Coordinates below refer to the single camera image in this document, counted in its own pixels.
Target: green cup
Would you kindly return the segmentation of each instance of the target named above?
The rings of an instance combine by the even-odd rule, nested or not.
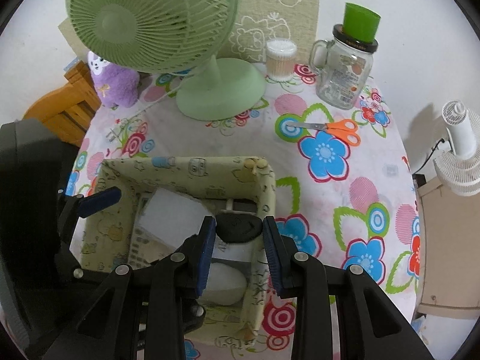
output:
[[[343,33],[365,43],[371,43],[377,33],[380,15],[361,7],[346,3],[343,16]]]

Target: stuffed animal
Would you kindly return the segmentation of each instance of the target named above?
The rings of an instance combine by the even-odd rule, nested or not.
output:
[[[88,52],[88,67],[97,95],[105,107],[131,107],[137,102],[140,80],[137,71],[106,61],[91,51]]]

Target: jar handle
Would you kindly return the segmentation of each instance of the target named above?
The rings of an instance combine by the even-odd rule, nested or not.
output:
[[[320,40],[317,40],[315,43],[313,43],[313,46],[311,48],[310,58],[309,58],[308,64],[309,64],[310,70],[313,73],[315,73],[316,75],[320,75],[322,73],[322,70],[323,70],[323,68],[322,69],[317,69],[317,67],[315,66],[315,63],[314,63],[315,54],[317,54],[317,49],[319,47],[325,47],[327,49],[327,53],[328,53],[329,42],[327,40],[320,39]]]

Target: wooden chair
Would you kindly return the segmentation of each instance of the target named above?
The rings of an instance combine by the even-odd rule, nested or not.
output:
[[[40,120],[63,142],[80,147],[101,103],[85,63],[77,63],[65,78],[68,83],[38,99],[23,118]]]

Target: floral tablecloth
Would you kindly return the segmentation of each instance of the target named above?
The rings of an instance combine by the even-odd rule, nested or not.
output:
[[[257,67],[265,71],[263,65]],[[95,183],[101,182],[98,167],[108,158],[263,156],[277,176],[279,231],[324,264],[342,268],[360,264],[410,321],[419,278],[419,219],[395,120],[372,79],[355,107],[343,111],[317,97],[316,78],[308,67],[297,65],[295,71],[287,83],[266,78],[266,93],[252,109],[211,122],[182,115],[172,98],[175,93],[132,118],[180,80],[169,74],[144,78],[134,107],[98,110],[67,193],[92,193]],[[292,119],[315,123],[353,119],[360,145],[352,147],[326,132],[286,126]],[[106,136],[118,125],[125,128],[110,142]],[[71,245],[77,257],[96,252],[95,244],[82,244],[82,226]],[[119,263],[125,259],[118,256]],[[244,347],[231,337],[219,337],[215,346],[186,340],[187,359],[290,359],[295,306],[294,300],[281,300],[269,287],[254,347]],[[339,358],[334,304],[332,313],[334,353]]]

